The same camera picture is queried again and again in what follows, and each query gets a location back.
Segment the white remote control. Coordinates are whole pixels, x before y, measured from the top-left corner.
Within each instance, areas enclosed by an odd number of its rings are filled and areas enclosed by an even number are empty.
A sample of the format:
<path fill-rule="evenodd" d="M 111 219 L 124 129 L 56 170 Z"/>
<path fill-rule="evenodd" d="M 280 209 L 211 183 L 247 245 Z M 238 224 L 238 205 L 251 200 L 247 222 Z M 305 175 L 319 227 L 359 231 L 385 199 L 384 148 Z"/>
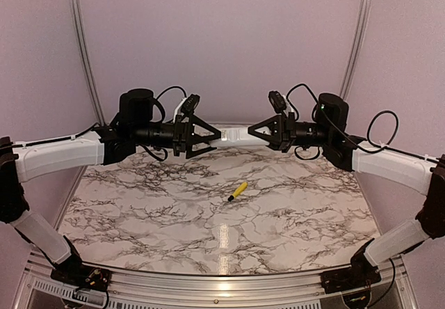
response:
<path fill-rule="evenodd" d="M 209 145 L 214 148 L 267 146 L 268 141 L 248 133 L 247 126 L 218 127 L 220 138 L 212 140 Z"/>

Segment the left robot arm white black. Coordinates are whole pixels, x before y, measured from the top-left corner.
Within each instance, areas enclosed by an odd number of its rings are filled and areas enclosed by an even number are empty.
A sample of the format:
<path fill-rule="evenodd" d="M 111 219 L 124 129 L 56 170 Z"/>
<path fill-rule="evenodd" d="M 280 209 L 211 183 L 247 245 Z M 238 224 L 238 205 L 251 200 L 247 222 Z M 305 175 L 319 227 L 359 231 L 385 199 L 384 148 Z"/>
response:
<path fill-rule="evenodd" d="M 173 122 L 155 121 L 153 112 L 165 110 L 152 90 L 137 88 L 120 96 L 119 111 L 109 125 L 46 141 L 13 143 L 1 138 L 1 222 L 11 225 L 27 242 L 35 245 L 53 266 L 51 277 L 63 283 L 104 292 L 111 273 L 83 263 L 78 251 L 46 219 L 31 211 L 23 183 L 69 168 L 116 164 L 135 154 L 137 147 L 171 149 L 186 158 L 212 151 L 208 146 L 221 133 L 194 114 L 200 98 L 190 95 L 180 105 Z"/>

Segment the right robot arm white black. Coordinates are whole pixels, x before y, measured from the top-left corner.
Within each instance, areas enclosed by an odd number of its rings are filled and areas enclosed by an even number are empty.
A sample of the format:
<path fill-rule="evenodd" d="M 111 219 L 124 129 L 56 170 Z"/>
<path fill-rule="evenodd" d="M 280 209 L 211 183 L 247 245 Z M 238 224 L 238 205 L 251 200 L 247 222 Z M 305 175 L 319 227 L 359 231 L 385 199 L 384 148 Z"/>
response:
<path fill-rule="evenodd" d="M 312 122 L 299 122 L 294 112 L 286 113 L 284 98 L 278 92 L 271 91 L 268 97 L 276 116 L 248 127 L 248 134 L 265 141 L 270 149 L 288 152 L 293 146 L 322 148 L 323 156 L 341 170 L 377 175 L 426 197 L 414 219 L 366 242 L 351 257 L 349 267 L 323 272 L 321 285 L 325 293 L 378 283 L 380 263 L 412 251 L 427 239 L 444 236 L 443 157 L 412 156 L 348 135 L 348 104 L 334 94 L 319 95 Z"/>

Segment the yellow screwdriver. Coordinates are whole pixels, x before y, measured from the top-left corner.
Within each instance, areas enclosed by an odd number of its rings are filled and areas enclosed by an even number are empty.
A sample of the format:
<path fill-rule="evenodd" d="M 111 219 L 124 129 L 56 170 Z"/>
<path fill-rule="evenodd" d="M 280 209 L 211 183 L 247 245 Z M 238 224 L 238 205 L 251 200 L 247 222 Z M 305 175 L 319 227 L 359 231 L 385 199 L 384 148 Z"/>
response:
<path fill-rule="evenodd" d="M 243 182 L 235 191 L 233 194 L 229 196 L 227 199 L 229 202 L 232 202 L 234 199 L 236 199 L 240 194 L 242 194 L 246 188 L 248 187 L 247 182 Z"/>

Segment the right aluminium frame post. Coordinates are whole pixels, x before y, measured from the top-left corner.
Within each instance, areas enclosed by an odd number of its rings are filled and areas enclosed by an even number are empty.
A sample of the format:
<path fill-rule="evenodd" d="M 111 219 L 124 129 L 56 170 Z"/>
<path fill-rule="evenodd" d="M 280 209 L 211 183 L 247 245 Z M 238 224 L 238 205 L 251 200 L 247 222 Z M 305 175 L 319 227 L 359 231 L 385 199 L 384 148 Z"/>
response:
<path fill-rule="evenodd" d="M 353 36 L 353 43 L 346 65 L 346 70 L 341 83 L 339 95 L 343 100 L 347 100 L 353 85 L 353 78 L 357 68 L 359 55 L 366 37 L 367 25 L 371 11 L 371 0 L 360 0 L 357 16 L 357 23 Z"/>

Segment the aluminium frame post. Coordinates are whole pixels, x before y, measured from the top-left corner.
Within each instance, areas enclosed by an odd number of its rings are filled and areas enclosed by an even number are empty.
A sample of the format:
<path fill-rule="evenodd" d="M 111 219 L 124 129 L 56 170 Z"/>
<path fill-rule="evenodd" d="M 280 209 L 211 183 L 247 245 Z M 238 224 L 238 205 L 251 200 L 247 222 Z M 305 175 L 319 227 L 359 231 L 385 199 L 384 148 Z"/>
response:
<path fill-rule="evenodd" d="M 357 23 L 353 36 L 353 43 L 346 65 L 346 70 L 341 83 L 339 95 L 343 100 L 347 100 L 353 85 L 353 78 L 357 68 L 359 55 L 366 37 L 367 25 L 371 11 L 371 0 L 360 0 L 357 16 Z"/>
<path fill-rule="evenodd" d="M 79 48 L 81 64 L 83 67 L 83 73 L 86 78 L 87 89 L 92 103 L 92 109 L 94 111 L 97 122 L 100 125 L 105 125 L 106 120 L 104 116 L 104 111 L 99 99 L 99 93 L 97 90 L 97 85 L 95 82 L 95 76 L 93 73 L 92 65 L 90 62 L 90 55 L 88 52 L 88 45 L 86 41 L 86 33 L 83 26 L 80 0 L 70 0 L 70 7 L 72 11 L 72 19 L 74 22 L 74 32 L 76 36 L 77 46 Z"/>

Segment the front aluminium rail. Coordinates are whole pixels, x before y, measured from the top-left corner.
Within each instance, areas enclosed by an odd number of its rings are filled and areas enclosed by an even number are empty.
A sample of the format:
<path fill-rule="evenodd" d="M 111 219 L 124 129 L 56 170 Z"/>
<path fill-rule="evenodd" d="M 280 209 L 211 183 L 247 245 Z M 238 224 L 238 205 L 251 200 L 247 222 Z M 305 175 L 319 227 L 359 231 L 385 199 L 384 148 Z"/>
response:
<path fill-rule="evenodd" d="M 205 276 L 112 267 L 107 293 L 77 290 L 51 279 L 51 265 L 33 251 L 14 308 L 345 308 L 365 291 L 372 308 L 417 308 L 403 261 L 384 263 L 382 280 L 369 287 L 328 294 L 323 269 L 285 274 Z"/>

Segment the left aluminium frame post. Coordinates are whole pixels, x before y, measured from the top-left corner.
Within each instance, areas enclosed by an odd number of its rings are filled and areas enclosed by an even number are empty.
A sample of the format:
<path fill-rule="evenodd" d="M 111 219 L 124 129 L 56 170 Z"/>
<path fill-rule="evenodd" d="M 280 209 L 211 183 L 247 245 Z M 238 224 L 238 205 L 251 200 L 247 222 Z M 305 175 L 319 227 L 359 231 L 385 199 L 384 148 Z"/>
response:
<path fill-rule="evenodd" d="M 97 85 L 95 82 L 95 76 L 93 73 L 92 65 L 90 62 L 90 55 L 88 52 L 88 45 L 86 41 L 86 33 L 83 26 L 80 0 L 70 0 L 70 7 L 72 11 L 72 19 L 74 22 L 74 32 L 76 36 L 77 46 L 79 48 L 81 64 L 83 67 L 83 73 L 86 78 L 87 89 L 92 103 L 92 109 L 94 111 L 97 122 L 100 125 L 105 125 L 106 120 L 104 116 L 104 111 L 99 99 L 99 93 L 97 90 Z"/>

